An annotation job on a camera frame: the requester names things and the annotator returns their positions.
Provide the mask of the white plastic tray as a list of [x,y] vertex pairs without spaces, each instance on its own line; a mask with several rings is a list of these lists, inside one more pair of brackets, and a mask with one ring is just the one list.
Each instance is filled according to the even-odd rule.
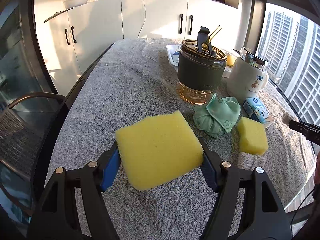
[[[167,57],[169,64],[176,70],[178,71],[178,60],[179,60],[179,52],[181,48],[181,44],[179,45],[166,45],[166,51],[167,51]],[[228,78],[233,65],[235,63],[236,58],[240,55],[236,50],[223,50],[223,52],[227,55],[227,62],[226,62],[226,67],[223,72],[222,77]]]

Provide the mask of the black glass table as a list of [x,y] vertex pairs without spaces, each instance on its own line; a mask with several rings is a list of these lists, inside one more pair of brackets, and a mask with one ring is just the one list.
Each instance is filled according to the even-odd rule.
[[81,75],[79,80],[72,87],[70,92],[65,97],[59,110],[54,115],[52,122],[49,125],[47,132],[45,133],[44,139],[40,151],[37,154],[34,167],[31,173],[31,192],[33,200],[38,203],[41,198],[41,194],[44,191],[46,176],[49,169],[50,160],[52,157],[53,149],[57,140],[57,137],[61,131],[61,128],[65,122],[67,114],[69,113],[72,105],[78,97],[82,87],[89,78],[91,72],[104,56],[104,54],[111,48],[108,46],[87,68],[84,74]]

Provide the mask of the grey terry towel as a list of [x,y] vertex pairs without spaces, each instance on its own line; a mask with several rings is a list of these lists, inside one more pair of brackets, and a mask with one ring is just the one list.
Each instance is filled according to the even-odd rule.
[[[57,138],[48,173],[62,166],[81,168],[98,159],[115,132],[147,116],[179,111],[191,127],[193,107],[177,93],[178,79],[169,64],[170,39],[116,42],[91,72]],[[316,156],[309,141],[282,122],[291,112],[267,84],[260,98],[274,118],[267,128],[264,170],[287,206],[312,176]],[[216,200],[200,169],[164,185],[138,191],[120,169],[103,199],[121,239],[199,239]]]

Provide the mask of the white lower cabinet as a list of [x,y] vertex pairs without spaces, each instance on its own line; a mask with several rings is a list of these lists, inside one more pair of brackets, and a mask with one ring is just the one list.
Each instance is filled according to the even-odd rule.
[[240,9],[212,0],[95,0],[43,20],[37,35],[49,75],[63,91],[118,40],[193,39],[201,26],[220,25],[214,44],[232,47],[240,15]]

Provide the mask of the orange teardrop makeup sponge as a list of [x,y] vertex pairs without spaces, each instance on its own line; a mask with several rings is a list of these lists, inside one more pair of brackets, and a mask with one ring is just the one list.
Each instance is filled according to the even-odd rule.
[[227,61],[226,61],[226,64],[227,66],[229,67],[233,67],[234,66],[234,63],[235,63],[235,60],[236,60],[236,57],[231,55],[231,54],[228,54],[227,55]]

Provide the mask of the green cloth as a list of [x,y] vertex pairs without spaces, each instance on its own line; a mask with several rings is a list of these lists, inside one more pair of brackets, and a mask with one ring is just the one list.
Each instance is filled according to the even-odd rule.
[[196,127],[217,139],[223,133],[230,133],[236,124],[241,106],[235,97],[218,98],[216,93],[210,102],[193,106],[193,121]]

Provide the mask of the glass cup green sleeve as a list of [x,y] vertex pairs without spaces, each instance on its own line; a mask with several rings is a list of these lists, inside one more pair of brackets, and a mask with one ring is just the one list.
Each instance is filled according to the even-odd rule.
[[197,39],[182,41],[177,71],[178,93],[188,103],[204,105],[220,84],[227,55],[211,41],[221,30],[221,26],[213,32],[207,27],[200,27]]

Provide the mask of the dark blue tissue pack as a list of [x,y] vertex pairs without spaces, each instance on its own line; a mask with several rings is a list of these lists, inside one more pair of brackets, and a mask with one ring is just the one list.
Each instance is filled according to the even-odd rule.
[[179,62],[179,55],[180,55],[180,51],[177,49],[175,50],[175,52],[172,54],[172,60],[174,63],[178,63]]

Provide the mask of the white woven band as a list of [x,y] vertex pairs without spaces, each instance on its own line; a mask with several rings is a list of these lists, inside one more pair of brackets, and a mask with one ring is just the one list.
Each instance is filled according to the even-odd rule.
[[295,115],[291,115],[291,114],[289,114],[289,113],[287,113],[287,112],[284,113],[283,116],[282,116],[282,122],[283,122],[285,125],[289,126],[289,123],[290,123],[291,121],[297,121],[297,117],[296,117]]

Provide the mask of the large yellow sponge block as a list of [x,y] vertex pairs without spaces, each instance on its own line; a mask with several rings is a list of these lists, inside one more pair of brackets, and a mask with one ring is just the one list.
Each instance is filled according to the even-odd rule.
[[174,180],[203,162],[203,147],[179,111],[147,116],[115,135],[129,183],[139,191]]

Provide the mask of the black mesh chair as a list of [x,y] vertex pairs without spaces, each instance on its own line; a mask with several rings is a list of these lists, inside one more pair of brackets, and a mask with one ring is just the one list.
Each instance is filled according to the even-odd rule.
[[46,98],[61,104],[65,96],[48,92],[25,94],[1,112],[1,192],[11,204],[1,201],[3,207],[14,206],[18,213],[30,217],[33,214],[33,177],[36,161],[55,113],[24,112],[25,117],[14,110],[22,102],[34,98]]

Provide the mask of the white ceramic mug chrome lid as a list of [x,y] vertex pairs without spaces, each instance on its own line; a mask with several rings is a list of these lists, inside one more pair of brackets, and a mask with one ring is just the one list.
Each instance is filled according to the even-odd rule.
[[247,98],[253,98],[268,82],[269,61],[255,55],[255,51],[242,47],[232,71],[227,78],[227,93],[241,105]]

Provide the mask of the light blue tissue pack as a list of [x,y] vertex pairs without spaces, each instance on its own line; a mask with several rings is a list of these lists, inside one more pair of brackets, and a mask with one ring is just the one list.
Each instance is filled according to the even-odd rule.
[[247,98],[242,106],[250,119],[261,123],[265,128],[273,124],[274,118],[258,97]]

